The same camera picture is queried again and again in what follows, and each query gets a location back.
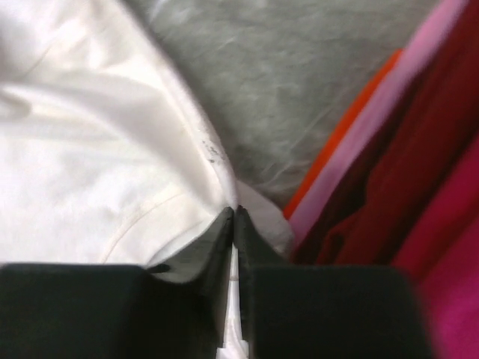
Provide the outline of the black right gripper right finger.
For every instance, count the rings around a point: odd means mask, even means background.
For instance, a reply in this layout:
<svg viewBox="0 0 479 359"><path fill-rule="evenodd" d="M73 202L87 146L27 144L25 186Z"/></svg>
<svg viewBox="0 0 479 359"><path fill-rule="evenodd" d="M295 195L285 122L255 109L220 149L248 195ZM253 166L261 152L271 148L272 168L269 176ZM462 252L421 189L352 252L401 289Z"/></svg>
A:
<svg viewBox="0 0 479 359"><path fill-rule="evenodd" d="M432 358L406 279L384 266L295 266L235 214L242 333L251 358Z"/></svg>

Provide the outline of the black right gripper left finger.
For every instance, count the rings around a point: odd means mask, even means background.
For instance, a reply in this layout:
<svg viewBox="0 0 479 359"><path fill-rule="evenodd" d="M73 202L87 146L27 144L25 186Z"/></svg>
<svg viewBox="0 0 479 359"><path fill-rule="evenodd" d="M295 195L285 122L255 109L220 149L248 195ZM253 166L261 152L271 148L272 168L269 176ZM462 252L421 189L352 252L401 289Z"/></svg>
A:
<svg viewBox="0 0 479 359"><path fill-rule="evenodd" d="M1 267L3 358L214 358L234 212L162 263Z"/></svg>

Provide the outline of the cream white t-shirt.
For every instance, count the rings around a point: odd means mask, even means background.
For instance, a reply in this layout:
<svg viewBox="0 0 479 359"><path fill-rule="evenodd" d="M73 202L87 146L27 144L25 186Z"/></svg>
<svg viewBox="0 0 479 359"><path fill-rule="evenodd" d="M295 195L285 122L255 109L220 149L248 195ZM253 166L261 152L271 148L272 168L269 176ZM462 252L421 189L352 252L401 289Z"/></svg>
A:
<svg viewBox="0 0 479 359"><path fill-rule="evenodd" d="M239 181L169 58L119 1L1 3L1 267L162 263L224 209L280 256L279 208ZM222 343L250 358L234 226Z"/></svg>

